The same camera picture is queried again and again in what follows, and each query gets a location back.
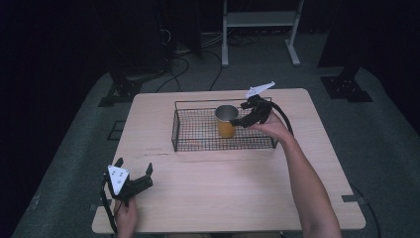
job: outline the white metal frame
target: white metal frame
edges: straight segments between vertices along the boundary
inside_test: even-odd
[[[228,28],[232,27],[273,27],[291,26],[290,39],[285,40],[294,66],[300,66],[300,60],[294,49],[293,43],[296,37],[297,27],[303,8],[304,0],[299,0],[296,11],[283,12],[228,12],[228,0],[223,5],[223,44],[222,44],[222,66],[229,65],[228,56]]]

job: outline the person's left hand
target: person's left hand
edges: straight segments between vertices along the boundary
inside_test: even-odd
[[[138,222],[136,197],[129,200],[127,207],[121,200],[115,200],[114,206],[115,222],[118,228],[118,238],[134,237]]]

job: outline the forearm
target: forearm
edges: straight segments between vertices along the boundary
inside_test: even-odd
[[[305,237],[341,237],[328,193],[297,141],[280,140],[287,159],[290,186]]]

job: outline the metal mesh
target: metal mesh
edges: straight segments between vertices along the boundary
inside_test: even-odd
[[[233,138],[217,132],[216,108],[176,109],[173,116],[172,144],[175,151],[219,151],[275,148],[277,141],[259,131],[236,127]],[[238,108],[239,118],[250,111]]]

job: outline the metal cup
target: metal cup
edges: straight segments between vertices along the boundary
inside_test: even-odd
[[[222,138],[232,138],[235,135],[235,127],[229,120],[236,119],[239,115],[238,108],[232,105],[222,105],[216,108],[217,130]]]

